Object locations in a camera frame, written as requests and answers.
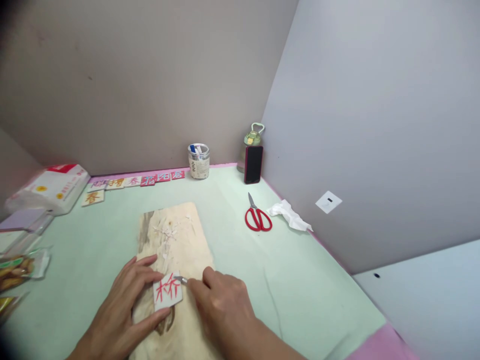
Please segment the table surface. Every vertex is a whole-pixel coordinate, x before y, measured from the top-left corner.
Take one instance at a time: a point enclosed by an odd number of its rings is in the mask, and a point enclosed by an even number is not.
[[[263,180],[245,185],[235,167],[105,193],[100,204],[55,218],[40,243],[52,246],[46,277],[10,290],[30,293],[5,324],[19,356],[64,359],[91,323],[122,266],[137,253],[143,213],[194,202],[216,269],[245,281],[255,314],[309,359],[344,359],[385,324],[349,274],[307,232],[281,216],[270,232],[245,225],[250,206],[278,196]]]

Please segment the wood grain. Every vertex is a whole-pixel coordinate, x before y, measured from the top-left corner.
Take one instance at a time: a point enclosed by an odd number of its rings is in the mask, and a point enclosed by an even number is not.
[[[205,267],[214,267],[212,254],[192,202],[144,213],[140,218],[138,259],[157,254],[151,266],[163,274],[180,271],[186,278],[201,279]],[[130,355],[132,360],[146,359],[221,359],[205,338],[195,300],[183,286],[183,300]],[[154,312],[152,286],[148,286],[135,304],[133,322]]]

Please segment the left hand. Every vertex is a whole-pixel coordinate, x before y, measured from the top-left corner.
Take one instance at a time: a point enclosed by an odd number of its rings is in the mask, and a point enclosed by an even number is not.
[[[137,324],[132,323],[132,307],[145,285],[160,281],[163,274],[153,271],[157,255],[125,264],[98,309],[90,327],[67,360],[124,359],[170,313],[164,308]]]

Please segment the smartphone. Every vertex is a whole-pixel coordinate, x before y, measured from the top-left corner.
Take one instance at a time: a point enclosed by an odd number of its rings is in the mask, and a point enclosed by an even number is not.
[[[245,149],[245,184],[256,184],[260,182],[262,173],[263,146],[247,146]]]

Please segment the white tissue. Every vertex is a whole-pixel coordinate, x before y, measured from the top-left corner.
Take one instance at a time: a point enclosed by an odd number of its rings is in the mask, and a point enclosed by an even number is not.
[[[270,216],[275,216],[278,214],[282,214],[285,220],[288,222],[288,226],[292,229],[300,230],[300,231],[313,231],[312,226],[307,224],[302,218],[292,210],[292,205],[285,199],[283,199],[280,203],[273,205],[266,211]]]

